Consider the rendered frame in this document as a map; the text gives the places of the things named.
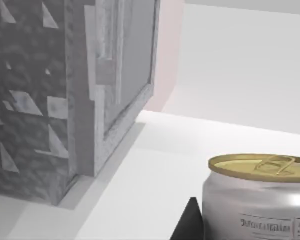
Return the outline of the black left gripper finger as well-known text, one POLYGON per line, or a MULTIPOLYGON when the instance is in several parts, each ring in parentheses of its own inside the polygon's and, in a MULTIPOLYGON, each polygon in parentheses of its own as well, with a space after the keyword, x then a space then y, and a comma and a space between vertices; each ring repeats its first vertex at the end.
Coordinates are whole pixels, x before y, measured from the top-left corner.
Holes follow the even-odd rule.
POLYGON ((204 223, 196 197, 191 197, 169 240, 204 240, 204 223))

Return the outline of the silver can with gold lid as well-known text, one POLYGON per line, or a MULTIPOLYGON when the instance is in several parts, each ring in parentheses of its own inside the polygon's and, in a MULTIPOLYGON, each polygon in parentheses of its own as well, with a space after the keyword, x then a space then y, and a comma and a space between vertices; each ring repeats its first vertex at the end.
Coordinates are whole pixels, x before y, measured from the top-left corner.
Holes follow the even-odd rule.
POLYGON ((300 240, 300 157, 212 157, 202 187, 204 240, 300 240))

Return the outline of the grey cabinet door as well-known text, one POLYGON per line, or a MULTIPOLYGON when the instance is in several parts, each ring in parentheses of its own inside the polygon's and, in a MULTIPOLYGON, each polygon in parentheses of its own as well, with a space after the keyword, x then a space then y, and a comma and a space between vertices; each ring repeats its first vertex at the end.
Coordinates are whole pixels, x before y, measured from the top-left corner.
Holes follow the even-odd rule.
POLYGON ((154 93, 161 0, 94 0, 88 83, 97 176, 154 93))

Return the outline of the grey cabinet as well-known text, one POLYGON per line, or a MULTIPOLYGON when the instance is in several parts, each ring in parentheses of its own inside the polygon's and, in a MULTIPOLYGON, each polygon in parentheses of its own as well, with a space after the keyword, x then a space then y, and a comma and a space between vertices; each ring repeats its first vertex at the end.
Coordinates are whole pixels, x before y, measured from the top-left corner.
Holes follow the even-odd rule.
POLYGON ((0 194, 58 205, 78 176, 79 18, 94 0, 0 0, 0 194))

